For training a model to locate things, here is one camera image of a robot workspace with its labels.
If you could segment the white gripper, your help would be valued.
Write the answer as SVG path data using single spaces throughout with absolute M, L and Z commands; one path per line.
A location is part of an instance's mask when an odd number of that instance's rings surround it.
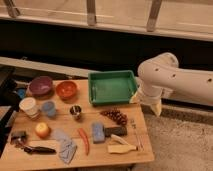
M 137 103 L 139 98 L 143 104 L 151 106 L 151 110 L 157 117 L 159 117 L 162 113 L 161 95 L 161 88 L 151 86 L 150 84 L 141 83 L 137 92 L 130 98 L 129 103 Z

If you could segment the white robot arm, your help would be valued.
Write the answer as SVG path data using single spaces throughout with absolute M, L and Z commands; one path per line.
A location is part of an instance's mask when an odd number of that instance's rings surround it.
M 162 112 L 162 99 L 189 99 L 213 106 L 213 71 L 181 69 L 169 52 L 143 61 L 137 69 L 139 87 L 130 103 L 148 105 L 156 116 Z

